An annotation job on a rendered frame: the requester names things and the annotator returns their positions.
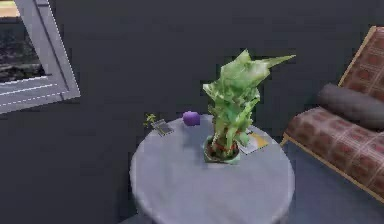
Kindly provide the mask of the purple mug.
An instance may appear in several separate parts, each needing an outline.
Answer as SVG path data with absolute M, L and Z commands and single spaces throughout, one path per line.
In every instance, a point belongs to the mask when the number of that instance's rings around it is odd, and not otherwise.
M 186 111 L 183 113 L 182 119 L 187 126 L 196 126 L 200 124 L 200 115 L 198 112 Z

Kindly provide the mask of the red checked wooden chair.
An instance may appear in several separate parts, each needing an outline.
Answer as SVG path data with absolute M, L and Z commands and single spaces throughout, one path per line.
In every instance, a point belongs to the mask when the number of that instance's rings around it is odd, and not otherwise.
M 336 86 L 384 102 L 384 26 L 369 29 Z M 303 151 L 384 204 L 384 131 L 373 131 L 317 106 L 295 115 L 283 132 Z

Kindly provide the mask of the small yellow-green sprig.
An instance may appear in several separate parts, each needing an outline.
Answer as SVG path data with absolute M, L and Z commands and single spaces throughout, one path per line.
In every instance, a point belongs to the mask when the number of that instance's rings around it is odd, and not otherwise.
M 145 127 L 149 127 L 152 123 L 155 122 L 155 119 L 156 119 L 156 115 L 153 114 L 153 113 L 149 113 L 149 114 L 146 115 L 146 119 L 143 122 L 143 125 Z

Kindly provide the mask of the green potted house plant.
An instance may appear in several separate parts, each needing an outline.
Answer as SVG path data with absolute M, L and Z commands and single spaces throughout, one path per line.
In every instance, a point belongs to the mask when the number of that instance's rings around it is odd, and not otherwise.
M 252 125 L 252 110 L 260 101 L 258 85 L 270 75 L 270 69 L 294 58 L 294 55 L 253 60 L 247 49 L 220 67 L 220 77 L 203 84 L 211 98 L 213 134 L 204 142 L 204 159 L 211 163 L 236 164 L 240 147 L 246 147 L 246 133 Z

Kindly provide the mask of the white and yellow book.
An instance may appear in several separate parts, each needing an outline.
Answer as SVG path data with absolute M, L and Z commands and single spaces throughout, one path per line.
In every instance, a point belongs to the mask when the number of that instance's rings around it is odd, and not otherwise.
M 249 137 L 247 145 L 239 145 L 239 149 L 244 154 L 250 154 L 268 145 L 268 141 L 263 136 L 260 136 L 255 132 L 247 131 L 247 136 Z

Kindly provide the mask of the round grey table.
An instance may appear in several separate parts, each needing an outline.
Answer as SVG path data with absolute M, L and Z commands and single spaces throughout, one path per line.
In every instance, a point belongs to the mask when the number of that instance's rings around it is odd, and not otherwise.
M 169 123 L 164 137 L 150 132 L 132 156 L 130 182 L 139 212 L 151 224 L 285 224 L 295 175 L 280 145 L 241 154 L 236 165 L 207 163 L 204 142 L 212 117 L 198 126 Z

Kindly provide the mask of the grey framed window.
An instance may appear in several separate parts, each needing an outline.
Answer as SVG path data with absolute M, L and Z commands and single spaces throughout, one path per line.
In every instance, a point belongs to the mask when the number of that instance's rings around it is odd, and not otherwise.
M 0 0 L 0 114 L 80 95 L 48 0 Z

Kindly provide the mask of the dark grey bolster cushion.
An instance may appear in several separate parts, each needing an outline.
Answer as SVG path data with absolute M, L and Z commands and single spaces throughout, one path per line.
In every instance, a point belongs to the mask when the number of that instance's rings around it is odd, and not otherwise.
M 326 84 L 318 104 L 330 112 L 373 131 L 384 131 L 384 102 L 348 88 Z

